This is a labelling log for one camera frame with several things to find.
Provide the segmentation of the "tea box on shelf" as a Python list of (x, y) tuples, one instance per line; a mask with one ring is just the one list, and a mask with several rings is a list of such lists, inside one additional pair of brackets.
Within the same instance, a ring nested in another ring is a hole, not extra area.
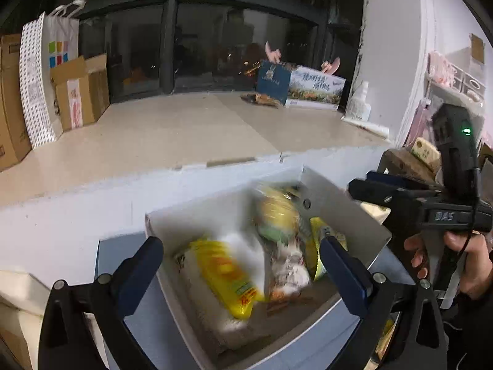
[(441, 166), (441, 154), (438, 149), (423, 137), (418, 137), (411, 147), (411, 153), (436, 173)]

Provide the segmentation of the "wooden side shelf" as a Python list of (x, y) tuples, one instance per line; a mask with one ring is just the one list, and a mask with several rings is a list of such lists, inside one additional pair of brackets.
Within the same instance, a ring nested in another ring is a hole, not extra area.
[(427, 184), (433, 184), (440, 168), (440, 158), (427, 164), (409, 150), (402, 148), (384, 151), (377, 171), (384, 174), (406, 176)]

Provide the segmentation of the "green snack packet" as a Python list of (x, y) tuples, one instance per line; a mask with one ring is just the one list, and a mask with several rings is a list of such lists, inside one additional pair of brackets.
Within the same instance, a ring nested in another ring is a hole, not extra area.
[(255, 224), (260, 237), (288, 245), (295, 239), (300, 214), (287, 188), (260, 184), (255, 189)]

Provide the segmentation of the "cream sofa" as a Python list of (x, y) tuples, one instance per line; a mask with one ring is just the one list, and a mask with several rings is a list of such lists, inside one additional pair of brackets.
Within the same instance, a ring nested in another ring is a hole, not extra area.
[(1, 270), (1, 331), (17, 344), (25, 369), (38, 368), (39, 339), (49, 292), (29, 273)]

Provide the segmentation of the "white cardboard box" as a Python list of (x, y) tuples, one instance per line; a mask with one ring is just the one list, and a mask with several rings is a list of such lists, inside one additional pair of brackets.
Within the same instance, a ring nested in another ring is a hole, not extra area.
[(262, 291), (271, 284), (271, 248), (254, 225), (255, 183), (248, 182), (148, 213), (147, 236), (161, 240), (157, 273), (161, 291), (192, 357), (202, 369), (325, 369), (357, 325), (329, 278), (312, 283), (299, 303), (269, 313), (257, 303), (246, 326), (233, 337), (210, 329), (199, 299), (212, 300), (203, 282), (190, 283), (186, 262), (195, 240), (225, 242), (231, 256)]

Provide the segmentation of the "white spray bottle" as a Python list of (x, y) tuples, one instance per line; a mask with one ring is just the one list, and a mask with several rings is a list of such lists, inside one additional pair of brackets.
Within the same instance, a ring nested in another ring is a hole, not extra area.
[(369, 120), (371, 105), (366, 101), (368, 90), (369, 83), (367, 81), (363, 81), (361, 85), (356, 88), (347, 103), (345, 110), (346, 117), (359, 121)]

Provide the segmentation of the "large brown cardboard box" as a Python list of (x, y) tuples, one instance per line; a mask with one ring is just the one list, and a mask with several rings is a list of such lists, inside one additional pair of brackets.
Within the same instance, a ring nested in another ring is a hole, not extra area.
[(19, 84), (21, 34), (1, 36), (0, 170), (21, 162), (32, 149), (22, 111)]

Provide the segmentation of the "printed landscape gift box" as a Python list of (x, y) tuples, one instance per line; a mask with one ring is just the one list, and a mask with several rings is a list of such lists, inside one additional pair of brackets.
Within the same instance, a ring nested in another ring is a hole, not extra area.
[(333, 74), (298, 66), (291, 71), (285, 106), (337, 111), (345, 84)]

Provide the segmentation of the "small open cardboard box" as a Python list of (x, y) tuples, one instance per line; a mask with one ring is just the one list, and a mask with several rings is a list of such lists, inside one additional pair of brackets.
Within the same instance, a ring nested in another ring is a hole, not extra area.
[(96, 123), (109, 107), (107, 55), (79, 56), (50, 69), (64, 132)]

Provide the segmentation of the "dark blue gift bag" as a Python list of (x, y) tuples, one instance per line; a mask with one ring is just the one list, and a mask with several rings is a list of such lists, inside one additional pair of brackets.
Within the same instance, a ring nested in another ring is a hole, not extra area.
[(265, 94), (285, 105), (293, 69), (289, 63), (274, 64), (263, 60), (257, 75), (257, 93)]

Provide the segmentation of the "white dotted paper bag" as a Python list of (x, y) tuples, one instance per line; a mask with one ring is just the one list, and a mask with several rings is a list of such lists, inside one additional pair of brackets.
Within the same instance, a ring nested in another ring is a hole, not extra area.
[(79, 20), (84, 0), (60, 5), (22, 27), (19, 82), (24, 122), (34, 149), (63, 132), (50, 70), (79, 56)]

